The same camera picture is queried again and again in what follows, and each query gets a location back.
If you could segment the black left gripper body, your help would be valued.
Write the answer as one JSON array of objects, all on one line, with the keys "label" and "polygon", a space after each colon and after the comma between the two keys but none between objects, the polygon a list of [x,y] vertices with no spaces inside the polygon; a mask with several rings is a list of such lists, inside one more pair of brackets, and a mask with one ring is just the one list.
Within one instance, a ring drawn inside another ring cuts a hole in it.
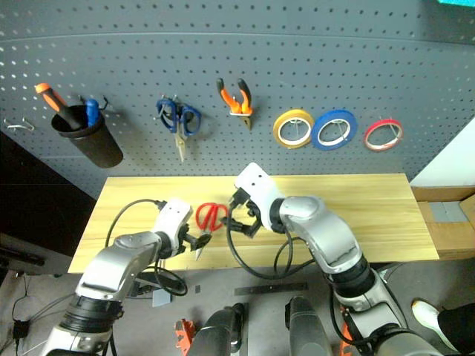
[{"label": "black left gripper body", "polygon": [[193,237],[189,234],[189,224],[182,224],[179,227],[177,233],[178,248],[176,255],[184,253],[186,251],[186,247],[189,247],[190,243],[195,243],[196,239],[196,237]]}]

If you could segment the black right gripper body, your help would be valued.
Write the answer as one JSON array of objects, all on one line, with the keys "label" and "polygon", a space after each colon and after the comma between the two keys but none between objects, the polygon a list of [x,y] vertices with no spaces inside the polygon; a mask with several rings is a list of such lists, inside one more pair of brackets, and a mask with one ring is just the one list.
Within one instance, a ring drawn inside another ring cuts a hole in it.
[{"label": "black right gripper body", "polygon": [[239,206],[244,205],[248,209],[248,215],[254,217],[256,222],[261,221],[261,212],[259,207],[251,200],[251,197],[242,188],[238,188],[232,195],[229,202],[227,223],[232,221],[232,212]]}]

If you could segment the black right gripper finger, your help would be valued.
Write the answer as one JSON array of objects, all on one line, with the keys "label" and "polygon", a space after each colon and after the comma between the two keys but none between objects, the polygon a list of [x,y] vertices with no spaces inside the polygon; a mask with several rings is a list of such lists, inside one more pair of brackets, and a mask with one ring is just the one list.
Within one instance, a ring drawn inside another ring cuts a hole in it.
[{"label": "black right gripper finger", "polygon": [[246,225],[244,227],[244,234],[249,238],[253,238],[260,229],[260,227],[261,218],[258,215],[255,215],[255,221],[251,225]]},{"label": "black right gripper finger", "polygon": [[238,222],[234,218],[231,218],[230,220],[227,219],[227,217],[222,217],[220,221],[226,226],[229,227],[231,231],[236,231],[241,234],[245,234],[248,230],[248,225],[243,224],[241,222]]}]

